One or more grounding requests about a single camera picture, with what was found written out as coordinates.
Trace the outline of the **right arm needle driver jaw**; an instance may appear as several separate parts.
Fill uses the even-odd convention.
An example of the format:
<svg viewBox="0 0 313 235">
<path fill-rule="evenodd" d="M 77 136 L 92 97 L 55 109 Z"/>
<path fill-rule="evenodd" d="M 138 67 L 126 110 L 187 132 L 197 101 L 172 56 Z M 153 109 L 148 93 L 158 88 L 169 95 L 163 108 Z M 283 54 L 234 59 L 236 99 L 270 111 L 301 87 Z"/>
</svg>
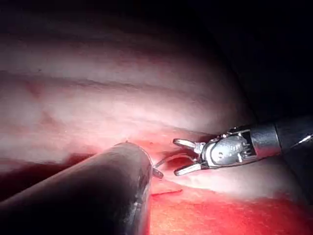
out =
<svg viewBox="0 0 313 235">
<path fill-rule="evenodd" d="M 173 144 L 191 150 L 199 150 L 205 146 L 204 142 L 193 142 L 187 139 L 173 139 Z"/>
<path fill-rule="evenodd" d="M 182 176 L 186 175 L 192 172 L 200 171 L 200 170 L 206 170 L 208 169 L 207 166 L 197 163 L 197 164 L 191 164 L 191 165 L 186 165 L 182 166 L 174 171 L 175 176 Z"/>
</svg>

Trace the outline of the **right arm needle driver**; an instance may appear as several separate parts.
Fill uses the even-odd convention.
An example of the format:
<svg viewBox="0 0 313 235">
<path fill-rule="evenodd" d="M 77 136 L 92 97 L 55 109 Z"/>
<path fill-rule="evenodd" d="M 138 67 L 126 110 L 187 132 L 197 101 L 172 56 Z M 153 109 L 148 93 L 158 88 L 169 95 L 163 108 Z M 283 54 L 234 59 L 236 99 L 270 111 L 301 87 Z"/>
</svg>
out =
<svg viewBox="0 0 313 235">
<path fill-rule="evenodd" d="M 207 142 L 199 161 L 205 168 L 240 166 L 256 161 L 249 126 L 234 127 Z"/>
</svg>

